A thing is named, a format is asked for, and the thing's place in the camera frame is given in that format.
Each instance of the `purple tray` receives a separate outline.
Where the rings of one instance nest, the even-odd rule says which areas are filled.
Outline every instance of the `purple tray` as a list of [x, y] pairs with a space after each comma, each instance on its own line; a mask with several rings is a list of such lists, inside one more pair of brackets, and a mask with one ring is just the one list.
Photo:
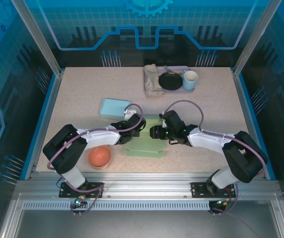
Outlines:
[[[177, 72], [177, 71], [182, 71], [183, 72], [184, 70], [186, 70], [186, 71], [190, 70], [190, 68], [188, 66], [168, 66], [168, 68], [170, 70], [172, 70], [173, 72]], [[166, 70], [164, 69], [163, 66], [156, 67], [156, 69], [157, 69], [158, 74], [162, 74], [162, 73], [166, 72]], [[173, 90], [172, 91], [172, 90], [163, 89], [163, 91], [164, 91], [164, 93], [191, 93], [191, 92], [194, 91], [194, 89], [192, 91], [186, 91], [186, 90], [184, 90], [184, 88], [182, 86], [182, 87], [180, 87], [177, 90]]]

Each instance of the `orange bowl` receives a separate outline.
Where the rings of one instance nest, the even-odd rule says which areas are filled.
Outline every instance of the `orange bowl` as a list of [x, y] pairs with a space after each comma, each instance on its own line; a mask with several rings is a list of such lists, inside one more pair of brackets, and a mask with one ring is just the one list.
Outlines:
[[88, 163], [95, 169], [105, 169], [111, 161], [111, 151], [107, 145], [93, 147], [87, 154]]

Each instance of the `speckled tabletop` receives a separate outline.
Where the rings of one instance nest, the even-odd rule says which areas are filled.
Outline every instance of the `speckled tabletop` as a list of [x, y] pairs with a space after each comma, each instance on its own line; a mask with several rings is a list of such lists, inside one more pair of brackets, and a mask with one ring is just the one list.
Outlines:
[[[99, 116], [102, 100], [113, 98], [139, 104], [144, 114], [157, 115], [171, 103], [186, 99], [196, 102], [204, 111], [202, 128], [222, 133], [248, 131], [237, 91], [228, 67], [191, 68], [199, 75], [192, 93], [165, 94], [147, 99], [143, 89], [142, 67], [68, 67], [58, 92], [44, 145], [66, 124], [76, 128], [99, 128], [114, 122]], [[192, 104], [179, 103], [173, 108], [185, 124], [198, 124], [201, 116]], [[214, 172], [227, 165], [223, 155], [204, 148], [169, 145], [160, 159], [128, 157], [123, 145], [110, 146], [112, 161], [104, 170], [93, 169], [86, 160], [88, 151], [77, 166], [82, 172]], [[47, 158], [41, 153], [37, 171], [47, 169]]]

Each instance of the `gear graphic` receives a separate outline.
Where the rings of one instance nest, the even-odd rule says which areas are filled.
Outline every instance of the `gear graphic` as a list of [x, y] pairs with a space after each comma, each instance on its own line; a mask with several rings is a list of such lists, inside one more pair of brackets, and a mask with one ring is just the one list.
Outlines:
[[12, 6], [10, 0], [0, 0], [0, 23], [6, 24], [6, 22], [12, 16]]
[[167, 10], [168, 5], [173, 3], [173, 0], [125, 0], [127, 10], [131, 10], [132, 14], [137, 13], [139, 17], [149, 17], [156, 14], [162, 14], [162, 10]]

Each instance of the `folded towel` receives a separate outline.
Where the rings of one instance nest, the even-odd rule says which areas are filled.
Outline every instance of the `folded towel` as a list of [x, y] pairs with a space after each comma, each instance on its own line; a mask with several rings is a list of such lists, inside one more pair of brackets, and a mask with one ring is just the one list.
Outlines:
[[164, 94], [162, 87], [158, 83], [158, 73], [155, 64], [144, 66], [145, 73], [145, 95], [147, 98]]

